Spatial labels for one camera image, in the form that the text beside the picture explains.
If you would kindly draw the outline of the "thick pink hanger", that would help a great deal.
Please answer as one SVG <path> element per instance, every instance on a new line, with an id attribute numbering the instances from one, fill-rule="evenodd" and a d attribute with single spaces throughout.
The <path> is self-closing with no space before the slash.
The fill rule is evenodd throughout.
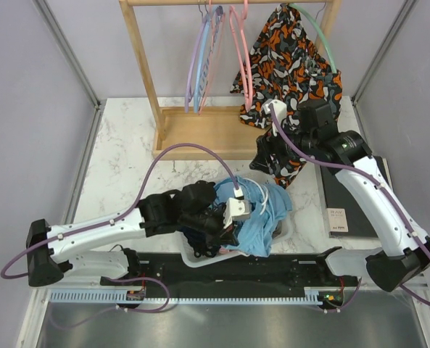
<path id="1" fill-rule="evenodd" d="M 239 61 L 239 72 L 242 81 L 242 87 L 244 91 L 244 106 L 248 111 L 252 106 L 253 100 L 253 79 L 251 64 L 249 59 L 249 49 L 247 46 L 247 40 L 244 34 L 244 21 L 248 16 L 248 1 L 243 1 L 243 10 L 241 14 L 235 10 L 234 6 L 229 7 L 228 19 L 233 37 L 234 46 L 236 48 L 236 54 Z"/>

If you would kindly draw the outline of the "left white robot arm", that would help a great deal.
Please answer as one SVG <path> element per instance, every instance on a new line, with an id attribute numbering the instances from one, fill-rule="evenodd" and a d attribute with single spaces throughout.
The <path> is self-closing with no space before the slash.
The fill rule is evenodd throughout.
<path id="1" fill-rule="evenodd" d="M 215 184 L 207 181 L 151 194 L 129 210 L 107 218 L 76 225 L 49 225 L 40 219 L 31 223 L 26 238 L 28 284 L 49 286 L 73 269 L 72 257 L 112 242 L 144 239 L 189 228 L 210 240 L 233 235 L 233 222 L 243 210 L 244 198 L 235 185 L 226 202 L 216 207 Z"/>

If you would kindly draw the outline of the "light blue shorts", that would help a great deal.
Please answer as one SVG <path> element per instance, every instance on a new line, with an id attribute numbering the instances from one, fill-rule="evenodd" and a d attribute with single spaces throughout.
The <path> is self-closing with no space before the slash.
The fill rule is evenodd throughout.
<path id="1" fill-rule="evenodd" d="M 292 201 L 286 190 L 274 183 L 261 183 L 246 177 L 238 177 L 237 181 L 244 198 L 252 205 L 252 212 L 249 219 L 239 222 L 235 228 L 238 244 L 221 246 L 256 257 L 268 257 L 273 232 L 292 211 Z"/>

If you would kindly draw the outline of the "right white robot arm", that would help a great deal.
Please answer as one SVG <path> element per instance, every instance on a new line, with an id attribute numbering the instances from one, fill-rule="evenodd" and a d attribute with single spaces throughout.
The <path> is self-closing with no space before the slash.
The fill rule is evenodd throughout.
<path id="1" fill-rule="evenodd" d="M 316 280 L 331 285 L 340 276 L 368 276 L 391 292 L 430 267 L 430 236 L 402 206 L 379 170 L 363 137 L 340 131 L 330 104 L 311 99 L 298 106 L 298 118 L 287 126 L 287 105 L 277 99 L 261 107 L 272 126 L 257 139 L 250 167 L 272 175 L 282 186 L 311 162 L 326 167 L 351 194 L 381 243 L 379 250 L 335 249 L 315 266 Z"/>

